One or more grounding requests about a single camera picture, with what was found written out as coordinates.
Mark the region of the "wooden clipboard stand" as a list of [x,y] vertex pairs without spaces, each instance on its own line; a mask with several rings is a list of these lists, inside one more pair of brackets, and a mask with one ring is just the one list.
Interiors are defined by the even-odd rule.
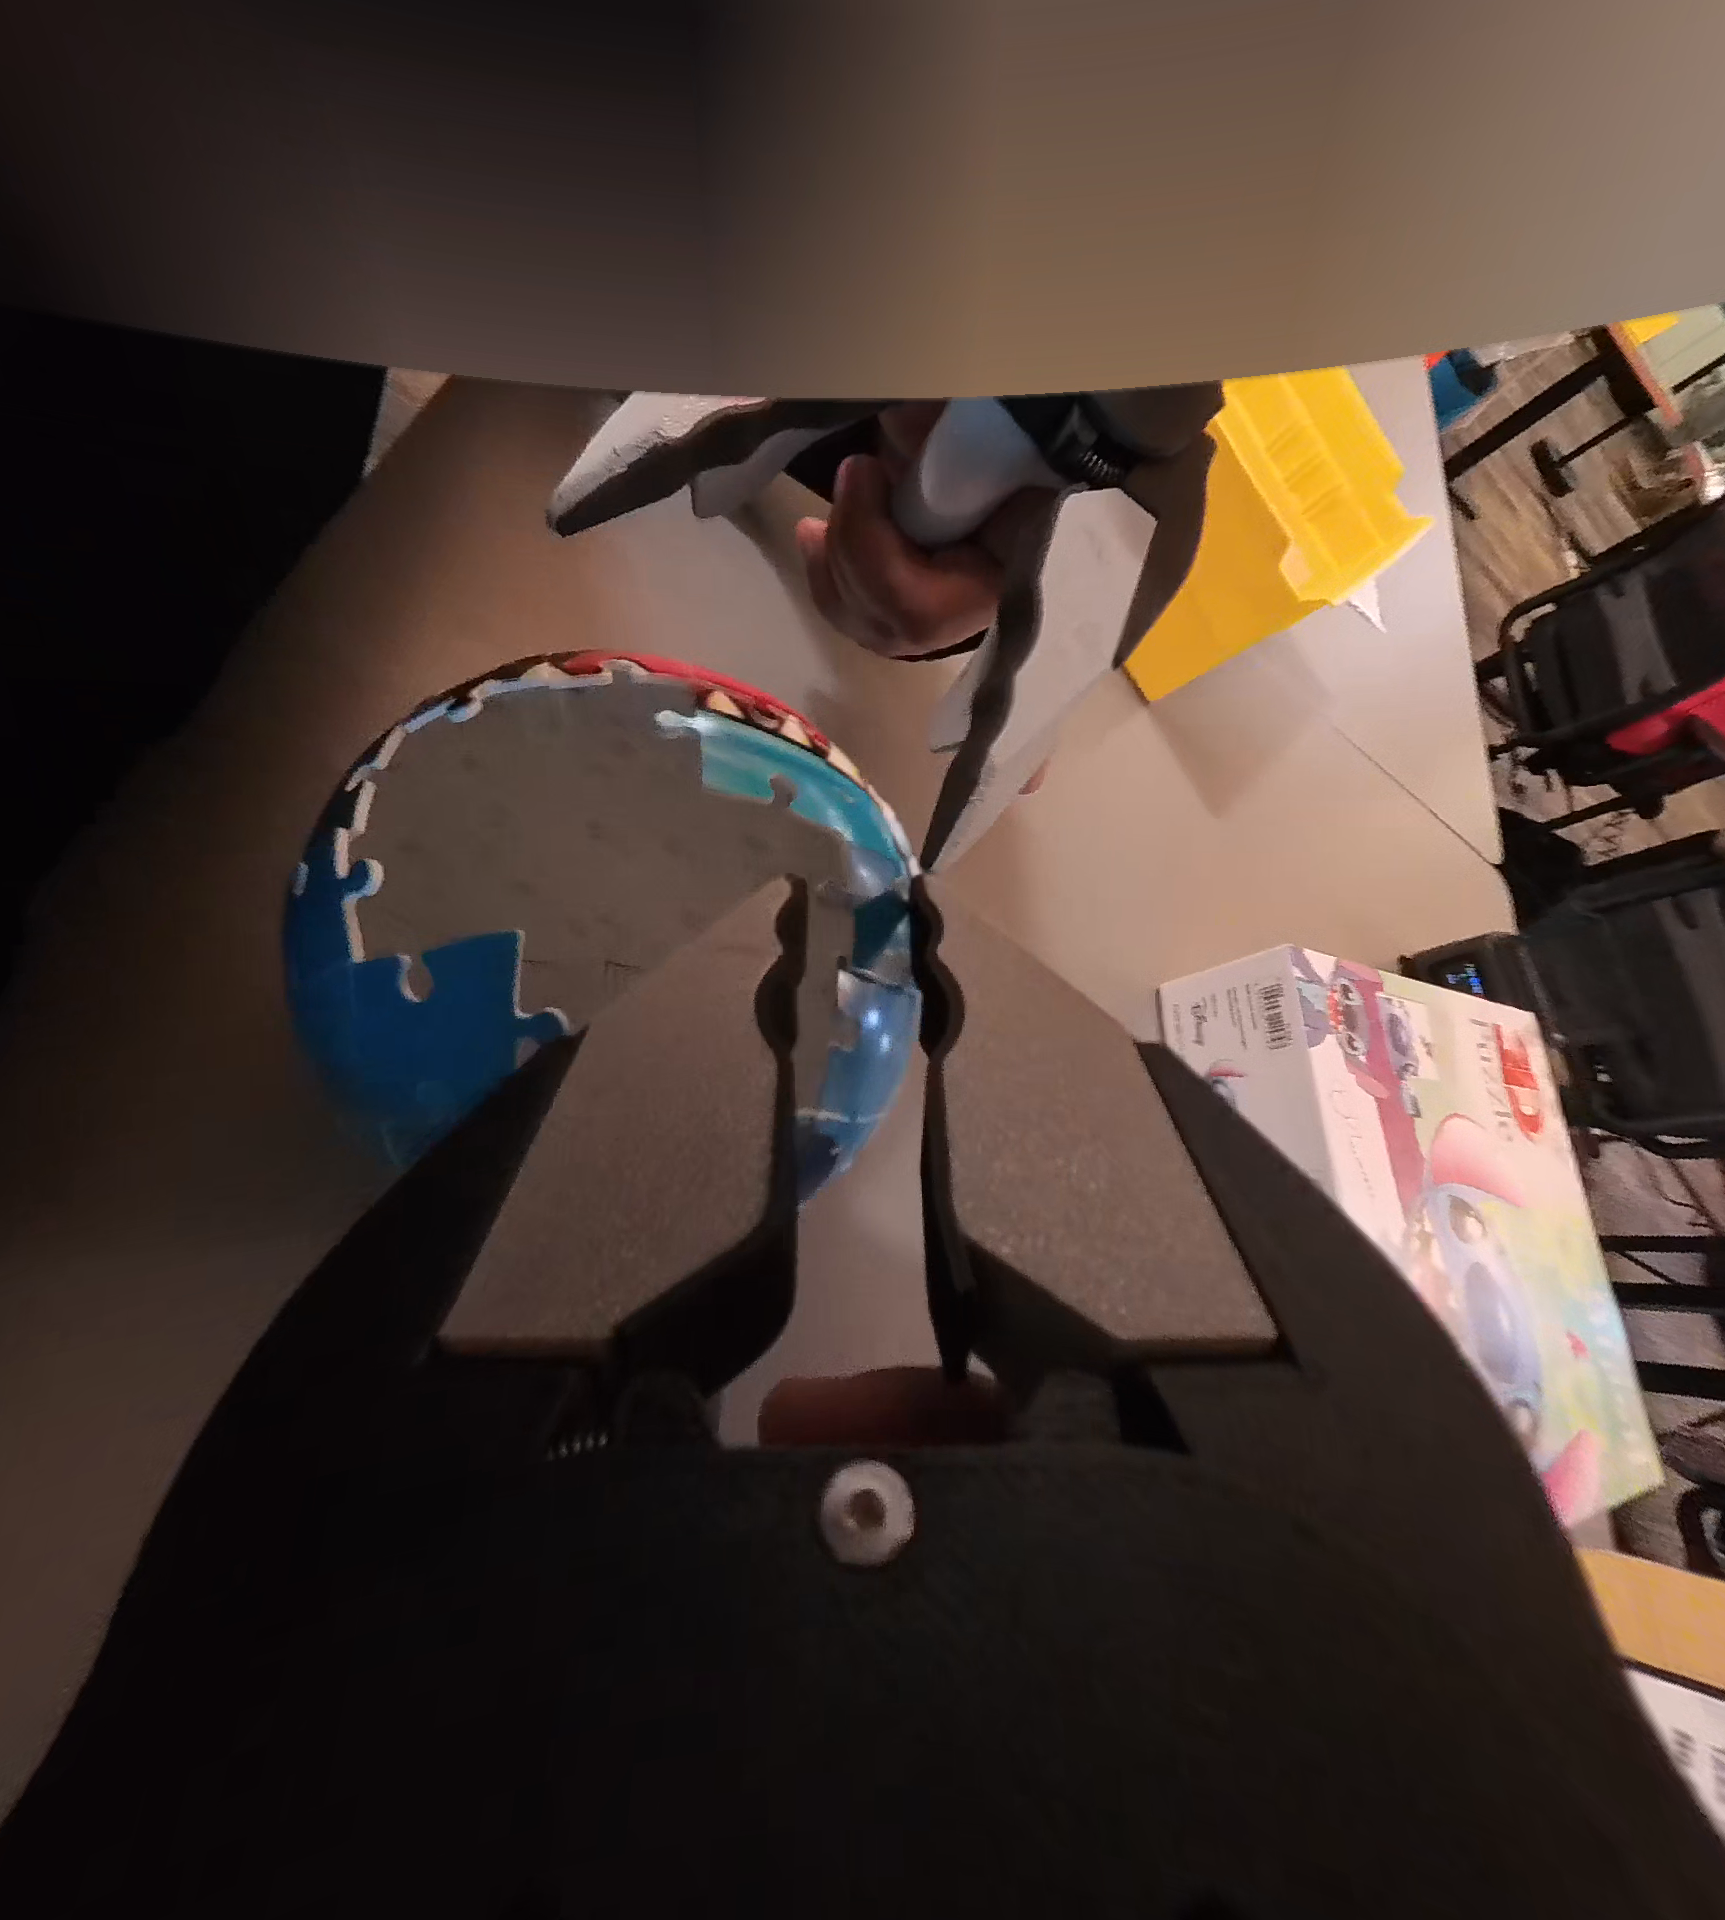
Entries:
[[1725,1694],[1724,1579],[1597,1548],[1581,1548],[1579,1561],[1625,1668]]

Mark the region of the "yellow plastic bin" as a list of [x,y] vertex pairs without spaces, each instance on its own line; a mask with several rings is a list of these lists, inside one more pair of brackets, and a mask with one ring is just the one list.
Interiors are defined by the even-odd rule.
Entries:
[[1344,365],[1229,381],[1210,441],[1193,568],[1123,668],[1148,706],[1350,601],[1432,527]]

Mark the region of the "desk with black legs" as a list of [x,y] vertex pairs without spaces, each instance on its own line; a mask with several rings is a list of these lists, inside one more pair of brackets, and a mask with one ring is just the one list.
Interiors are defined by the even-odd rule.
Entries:
[[1675,310],[1607,322],[1575,333],[1569,344],[1584,351],[1569,370],[1528,392],[1505,411],[1488,403],[1482,429],[1445,455],[1445,480],[1451,492],[1466,475],[1518,441],[1538,438],[1550,419],[1594,393],[1607,400],[1609,421],[1586,450],[1640,421],[1658,427],[1684,426],[1687,413],[1678,386],[1658,370],[1651,356],[1654,341],[1679,328],[1682,320],[1684,315]]

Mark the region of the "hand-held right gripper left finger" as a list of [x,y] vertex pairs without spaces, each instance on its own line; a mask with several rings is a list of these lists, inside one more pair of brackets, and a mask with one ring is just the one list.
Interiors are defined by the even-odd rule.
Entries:
[[580,1033],[442,1322],[444,1353],[703,1400],[794,1302],[800,875],[760,881]]

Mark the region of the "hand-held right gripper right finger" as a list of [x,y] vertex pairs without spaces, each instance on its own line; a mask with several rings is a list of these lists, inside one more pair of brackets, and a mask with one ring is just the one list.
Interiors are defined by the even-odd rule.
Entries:
[[930,875],[909,924],[944,1372],[1032,1384],[1269,1353],[1276,1322],[1133,1033]]

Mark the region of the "black office chair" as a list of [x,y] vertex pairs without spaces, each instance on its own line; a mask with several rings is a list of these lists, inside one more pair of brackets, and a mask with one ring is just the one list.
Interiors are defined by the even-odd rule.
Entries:
[[1520,936],[1586,1124],[1725,1158],[1725,852],[1711,834],[1594,868]]

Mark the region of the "blue monster puzzle ball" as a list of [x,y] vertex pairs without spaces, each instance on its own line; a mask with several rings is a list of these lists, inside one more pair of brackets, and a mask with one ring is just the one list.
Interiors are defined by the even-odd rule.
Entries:
[[406,1167],[757,888],[803,880],[805,1202],[912,1059],[914,875],[887,800],[787,702],[642,652],[520,658],[335,783],[285,906],[292,1023],[347,1124]]

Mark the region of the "black electronic device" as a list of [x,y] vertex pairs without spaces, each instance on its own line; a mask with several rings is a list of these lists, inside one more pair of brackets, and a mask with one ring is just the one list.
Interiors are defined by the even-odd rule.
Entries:
[[1528,1011],[1540,1004],[1534,968],[1515,929],[1483,932],[1405,953],[1399,970],[1413,981]]

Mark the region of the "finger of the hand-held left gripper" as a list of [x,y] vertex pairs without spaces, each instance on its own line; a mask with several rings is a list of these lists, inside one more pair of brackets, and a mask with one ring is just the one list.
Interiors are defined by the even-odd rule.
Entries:
[[685,492],[695,515],[733,515],[803,453],[875,418],[876,397],[631,393],[563,473],[547,526],[574,538]]
[[1215,441],[1140,464],[1123,488],[1018,495],[997,613],[929,719],[946,757],[924,869],[957,863],[1044,769],[1068,716],[1187,582],[1207,518]]

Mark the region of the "colourful puzzle box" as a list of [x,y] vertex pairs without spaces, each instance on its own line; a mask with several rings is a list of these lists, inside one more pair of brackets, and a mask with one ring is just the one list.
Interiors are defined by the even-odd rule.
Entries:
[[1569,1528],[1665,1462],[1538,1018],[1298,943],[1157,990],[1162,1043],[1372,1239]]

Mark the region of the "person's left hand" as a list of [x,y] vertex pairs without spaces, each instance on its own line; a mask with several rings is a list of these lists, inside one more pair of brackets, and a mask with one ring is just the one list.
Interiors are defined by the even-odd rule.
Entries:
[[1007,498],[968,540],[914,544],[892,518],[900,467],[853,451],[833,475],[826,514],[796,522],[807,587],[826,626],[885,660],[933,660],[977,642],[997,620],[1009,563],[1052,495]]

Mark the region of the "black mesh chair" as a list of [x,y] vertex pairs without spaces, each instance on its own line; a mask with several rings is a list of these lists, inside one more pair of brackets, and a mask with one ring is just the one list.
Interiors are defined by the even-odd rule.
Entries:
[[1491,755],[1655,817],[1665,800],[1725,777],[1725,755],[1682,745],[1622,755],[1607,737],[1725,678],[1725,493],[1623,540],[1577,578],[1513,608],[1482,666],[1501,740]]

